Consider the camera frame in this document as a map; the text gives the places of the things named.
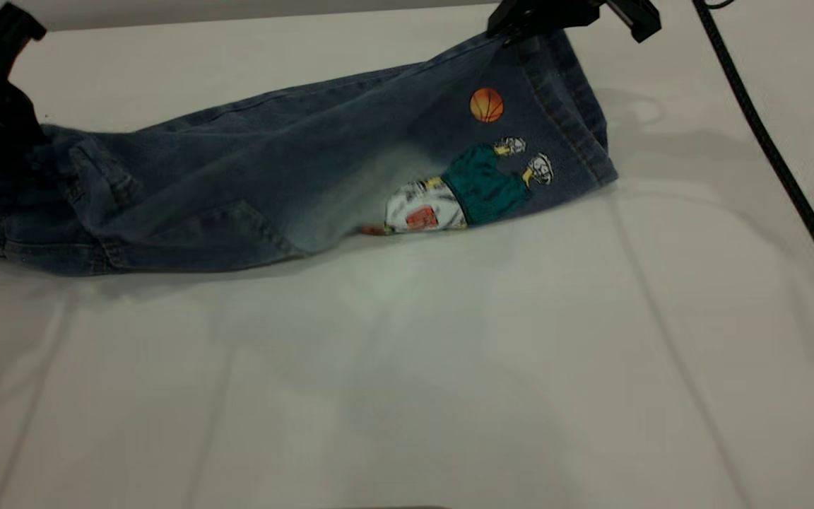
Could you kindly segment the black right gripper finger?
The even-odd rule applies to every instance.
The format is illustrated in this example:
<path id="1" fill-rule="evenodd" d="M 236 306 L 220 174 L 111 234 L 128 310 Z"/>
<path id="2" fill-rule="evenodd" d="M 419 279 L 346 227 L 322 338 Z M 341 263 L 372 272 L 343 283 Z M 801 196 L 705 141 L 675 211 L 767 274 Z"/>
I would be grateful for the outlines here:
<path id="1" fill-rule="evenodd" d="M 569 27 L 582 27 L 591 25 L 600 17 L 601 1 L 555 1 L 556 27 L 545 33 L 535 35 L 506 35 L 506 43 L 518 43 L 537 35 L 547 35 L 553 31 L 563 30 Z"/>
<path id="2" fill-rule="evenodd" d="M 488 16 L 485 35 L 535 35 L 555 27 L 555 1 L 501 1 Z"/>

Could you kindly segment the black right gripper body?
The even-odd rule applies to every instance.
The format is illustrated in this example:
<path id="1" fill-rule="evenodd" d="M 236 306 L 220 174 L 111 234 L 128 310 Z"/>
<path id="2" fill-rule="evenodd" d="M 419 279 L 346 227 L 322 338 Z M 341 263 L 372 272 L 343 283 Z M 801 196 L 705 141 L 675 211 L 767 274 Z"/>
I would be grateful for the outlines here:
<path id="1" fill-rule="evenodd" d="M 608 7 L 630 29 L 637 43 L 646 41 L 662 29 L 659 10 L 647 0 L 608 0 Z"/>

